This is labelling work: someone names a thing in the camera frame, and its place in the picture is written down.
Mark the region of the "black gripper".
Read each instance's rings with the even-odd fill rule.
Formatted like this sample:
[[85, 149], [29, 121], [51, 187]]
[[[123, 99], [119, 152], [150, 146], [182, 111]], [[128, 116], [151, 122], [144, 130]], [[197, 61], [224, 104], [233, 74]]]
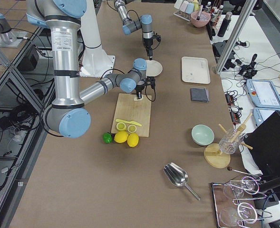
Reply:
[[[152, 48], [154, 39], [156, 39], [158, 44], [155, 48]], [[156, 49], [160, 43], [161, 43], [161, 36], [158, 35], [157, 33], [153, 34], [151, 38], [143, 38], [143, 45], [147, 51], [147, 56], [149, 57], [149, 60], [153, 59], [153, 50]]]
[[147, 76], [144, 80], [140, 80], [135, 87], [137, 99], [142, 99], [142, 90], [147, 86], [151, 86], [155, 90], [155, 78], [152, 76]]

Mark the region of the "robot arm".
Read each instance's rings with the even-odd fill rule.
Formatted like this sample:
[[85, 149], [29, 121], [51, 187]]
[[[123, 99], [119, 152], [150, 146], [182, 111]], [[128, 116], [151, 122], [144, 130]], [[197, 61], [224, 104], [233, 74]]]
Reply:
[[118, 12], [123, 23], [122, 30], [125, 35], [142, 30], [142, 42], [146, 49], [149, 60], [153, 60], [153, 50], [161, 43], [161, 36], [153, 31], [153, 18], [149, 14], [142, 15], [138, 19], [133, 20], [126, 9], [126, 4], [131, 0], [115, 0], [114, 8]]
[[[43, 113], [43, 122], [64, 137], [78, 138], [90, 127], [84, 106], [114, 87], [132, 92], [146, 78], [147, 62], [138, 58], [126, 74], [110, 72], [111, 57], [101, 47], [96, 11], [91, 0], [29, 0], [29, 23], [51, 31], [56, 97]], [[79, 90], [78, 33], [86, 48], [83, 58], [87, 73], [106, 75], [87, 89]]]

